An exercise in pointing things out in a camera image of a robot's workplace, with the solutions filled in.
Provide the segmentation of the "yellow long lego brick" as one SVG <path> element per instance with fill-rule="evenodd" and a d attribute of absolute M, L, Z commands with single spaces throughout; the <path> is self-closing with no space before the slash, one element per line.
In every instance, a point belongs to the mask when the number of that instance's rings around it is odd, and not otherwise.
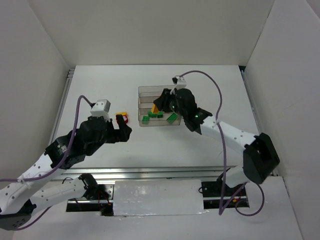
<path fill-rule="evenodd" d="M 155 104 L 152 105 L 151 113 L 152 114 L 158 114 L 159 113 L 159 109 L 157 108 L 157 106 Z"/>

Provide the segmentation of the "green long lego brick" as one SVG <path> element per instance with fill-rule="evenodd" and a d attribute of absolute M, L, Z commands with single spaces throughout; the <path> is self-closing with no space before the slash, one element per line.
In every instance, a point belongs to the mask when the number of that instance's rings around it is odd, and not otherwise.
<path fill-rule="evenodd" d="M 178 115 L 176 113 L 172 113 L 167 119 L 166 121 L 171 125 L 173 124 L 178 118 Z"/>

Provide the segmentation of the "green sloped lego brick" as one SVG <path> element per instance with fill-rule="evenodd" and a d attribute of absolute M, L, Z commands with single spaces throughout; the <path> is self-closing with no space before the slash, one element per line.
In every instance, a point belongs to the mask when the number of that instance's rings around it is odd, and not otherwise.
<path fill-rule="evenodd" d="M 142 124 L 144 125 L 148 125 L 149 124 L 149 121 L 150 121 L 150 117 L 149 116 L 143 116 L 142 117 Z"/>

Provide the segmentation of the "green square lego brick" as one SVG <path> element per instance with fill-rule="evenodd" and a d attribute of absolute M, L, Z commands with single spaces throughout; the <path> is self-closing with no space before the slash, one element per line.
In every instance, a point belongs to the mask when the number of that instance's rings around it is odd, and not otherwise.
<path fill-rule="evenodd" d="M 163 116 L 164 116 L 163 112 L 157 113 L 157 118 L 163 118 Z"/>

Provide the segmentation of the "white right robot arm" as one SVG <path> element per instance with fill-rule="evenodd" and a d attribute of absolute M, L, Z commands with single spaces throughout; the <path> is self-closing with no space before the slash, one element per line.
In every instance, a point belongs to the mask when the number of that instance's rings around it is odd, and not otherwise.
<path fill-rule="evenodd" d="M 242 156 L 240 165 L 224 170 L 218 177 L 223 190 L 236 189 L 248 182 L 260 185 L 280 163 L 269 135 L 255 135 L 218 120 L 211 112 L 197 106 L 189 89 L 171 92 L 165 88 L 153 103 L 160 111 L 181 117 L 191 132 L 220 140 L 224 147 Z"/>

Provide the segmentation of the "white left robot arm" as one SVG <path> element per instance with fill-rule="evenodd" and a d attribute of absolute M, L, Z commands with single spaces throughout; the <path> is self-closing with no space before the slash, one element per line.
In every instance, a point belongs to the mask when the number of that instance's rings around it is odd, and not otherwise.
<path fill-rule="evenodd" d="M 101 190 L 90 173 L 83 173 L 62 185 L 45 188 L 54 178 L 73 165 L 92 156 L 104 144 L 127 142 L 132 129 L 121 115 L 116 116 L 118 128 L 102 116 L 90 116 L 75 123 L 67 134 L 51 143 L 40 158 L 20 177 L 9 180 L 0 191 L 0 227 L 7 231 L 25 229 L 36 213 L 65 200 L 95 199 Z"/>

